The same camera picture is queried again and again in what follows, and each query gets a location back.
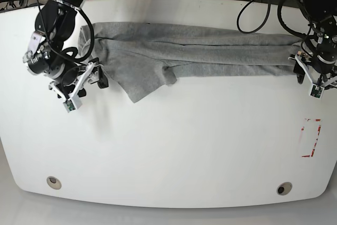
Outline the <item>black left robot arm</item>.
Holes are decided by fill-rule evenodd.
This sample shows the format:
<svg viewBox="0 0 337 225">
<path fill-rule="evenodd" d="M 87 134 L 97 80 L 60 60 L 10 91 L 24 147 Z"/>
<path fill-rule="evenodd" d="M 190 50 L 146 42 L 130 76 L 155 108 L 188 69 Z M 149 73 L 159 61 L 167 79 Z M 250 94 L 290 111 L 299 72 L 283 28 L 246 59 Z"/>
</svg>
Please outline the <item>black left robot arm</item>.
<svg viewBox="0 0 337 225">
<path fill-rule="evenodd" d="M 285 1 L 280 0 L 277 8 L 281 25 L 307 46 L 309 65 L 320 74 L 321 82 L 336 77 L 336 0 L 296 0 L 312 35 L 295 32 L 284 24 L 281 11 Z"/>
</svg>

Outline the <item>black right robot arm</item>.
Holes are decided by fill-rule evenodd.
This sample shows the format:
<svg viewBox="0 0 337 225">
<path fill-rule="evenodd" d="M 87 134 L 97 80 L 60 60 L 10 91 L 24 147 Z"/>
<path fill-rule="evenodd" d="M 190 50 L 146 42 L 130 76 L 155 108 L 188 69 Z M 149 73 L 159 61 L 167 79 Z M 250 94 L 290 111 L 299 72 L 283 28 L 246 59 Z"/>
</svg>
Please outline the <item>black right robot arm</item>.
<svg viewBox="0 0 337 225">
<path fill-rule="evenodd" d="M 58 92 L 59 98 L 69 99 L 71 94 L 86 95 L 85 82 L 96 83 L 101 89 L 108 87 L 99 59 L 90 59 L 94 48 L 94 29 L 82 10 L 86 0 L 48 0 L 39 8 L 23 62 L 34 75 L 44 74 L 52 82 L 49 89 Z M 86 21 L 90 33 L 90 45 L 85 54 L 78 57 L 76 47 L 64 48 L 64 43 L 75 28 L 76 15 Z"/>
</svg>

